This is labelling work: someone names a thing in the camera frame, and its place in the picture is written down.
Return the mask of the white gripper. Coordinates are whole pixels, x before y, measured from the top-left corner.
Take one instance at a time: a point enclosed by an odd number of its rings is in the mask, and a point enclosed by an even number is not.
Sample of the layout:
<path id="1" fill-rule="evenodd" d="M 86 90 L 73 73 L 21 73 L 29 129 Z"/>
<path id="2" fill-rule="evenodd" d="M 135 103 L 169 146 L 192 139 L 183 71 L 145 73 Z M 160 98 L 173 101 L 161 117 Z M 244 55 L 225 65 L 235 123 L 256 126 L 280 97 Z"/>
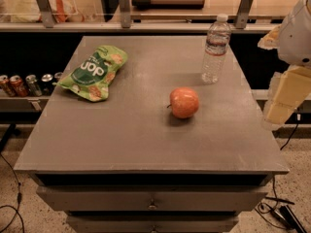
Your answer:
<path id="1" fill-rule="evenodd" d="M 263 50 L 276 50 L 291 64 L 271 78 L 263 108 L 265 125 L 283 125 L 311 93 L 311 0 L 298 0 L 291 12 L 258 42 Z"/>

